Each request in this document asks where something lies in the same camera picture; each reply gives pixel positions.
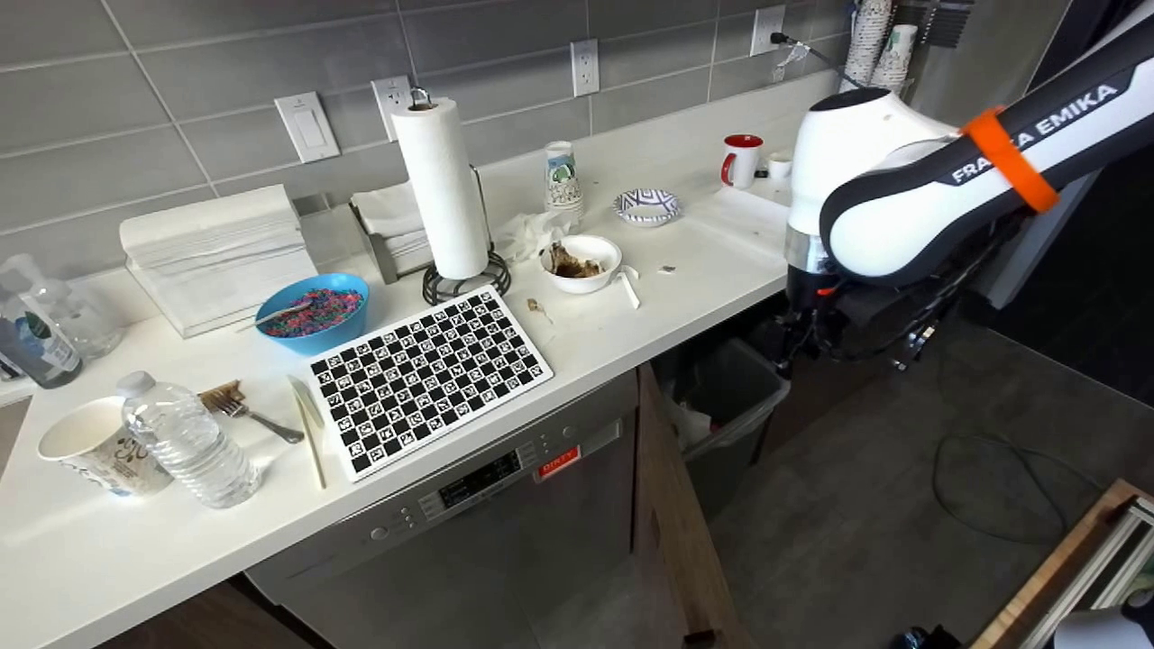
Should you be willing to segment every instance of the blue bowl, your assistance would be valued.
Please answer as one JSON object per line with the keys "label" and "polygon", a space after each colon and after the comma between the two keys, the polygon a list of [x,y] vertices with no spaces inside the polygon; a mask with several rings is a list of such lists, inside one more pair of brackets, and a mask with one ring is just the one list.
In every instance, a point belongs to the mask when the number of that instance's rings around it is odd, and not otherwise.
{"label": "blue bowl", "polygon": [[[356,292],[361,302],[341,320],[332,320],[329,330],[318,330],[318,331],[305,331],[305,337],[275,337],[275,331],[266,331],[266,320],[275,320],[276,309],[292,309],[292,307],[305,302],[310,292]],[[254,331],[264,338],[275,338],[275,343],[301,354],[301,356],[312,356],[322,351],[332,351],[340,343],[350,343],[350,338],[362,337],[362,326],[367,326],[367,282],[356,277],[356,273],[301,277],[295,284],[283,284],[271,301],[264,301],[264,307],[254,309]]]}

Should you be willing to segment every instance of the cup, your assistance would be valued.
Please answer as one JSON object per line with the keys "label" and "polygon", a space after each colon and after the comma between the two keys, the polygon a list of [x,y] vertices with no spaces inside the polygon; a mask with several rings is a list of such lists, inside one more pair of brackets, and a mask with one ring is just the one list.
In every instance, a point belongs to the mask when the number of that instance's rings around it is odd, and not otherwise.
{"label": "cup", "polygon": [[788,169],[794,169],[788,157],[771,157],[768,159],[768,179],[771,185],[788,185]]}
{"label": "cup", "polygon": [[759,136],[752,135],[729,135],[724,159],[721,159],[721,185],[748,188],[759,159]]}
{"label": "cup", "polygon": [[116,498],[145,498],[173,482],[173,477],[121,425],[121,401],[99,398],[39,435],[39,458],[67,464],[84,479]]}

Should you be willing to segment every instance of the wooden board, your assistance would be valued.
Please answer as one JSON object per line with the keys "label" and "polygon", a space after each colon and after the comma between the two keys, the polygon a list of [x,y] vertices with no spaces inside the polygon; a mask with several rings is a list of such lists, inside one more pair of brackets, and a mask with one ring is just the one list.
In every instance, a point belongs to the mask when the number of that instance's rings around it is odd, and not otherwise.
{"label": "wooden board", "polygon": [[1109,489],[1077,521],[1077,528],[1044,557],[1044,563],[1025,581],[1025,589],[1003,605],[1003,614],[978,636],[973,649],[1018,649],[1060,593],[1077,578],[1087,557],[1104,545],[1113,521],[1139,489],[1113,479]]}

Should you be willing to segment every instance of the trash bin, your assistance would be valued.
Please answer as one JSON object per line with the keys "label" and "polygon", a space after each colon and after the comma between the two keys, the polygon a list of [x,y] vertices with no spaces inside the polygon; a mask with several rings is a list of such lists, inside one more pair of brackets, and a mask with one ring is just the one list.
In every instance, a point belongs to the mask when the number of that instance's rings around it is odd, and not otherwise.
{"label": "trash bin", "polygon": [[697,498],[707,517],[718,517],[758,462],[763,425],[788,381],[744,338],[679,351],[663,368],[668,403],[709,419],[707,433],[688,433],[683,415],[670,411],[679,435],[688,435],[682,458]]}

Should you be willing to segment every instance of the paper towel holder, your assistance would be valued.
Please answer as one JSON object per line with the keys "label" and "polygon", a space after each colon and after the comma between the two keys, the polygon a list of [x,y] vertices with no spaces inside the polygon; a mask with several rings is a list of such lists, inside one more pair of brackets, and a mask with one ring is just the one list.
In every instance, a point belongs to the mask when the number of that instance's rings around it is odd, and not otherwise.
{"label": "paper towel holder", "polygon": [[[471,185],[474,185],[474,196],[480,196],[481,225],[489,225],[489,211],[485,211],[485,199],[481,199],[480,169],[468,166],[468,175],[471,175]],[[489,250],[485,250],[485,267],[480,273],[471,273],[471,277],[439,277],[436,262],[427,262],[424,277],[423,277],[423,301],[424,302],[443,302],[443,301],[471,292],[480,284],[492,284],[500,295],[510,284],[508,262],[496,256],[492,238],[489,238]]]}

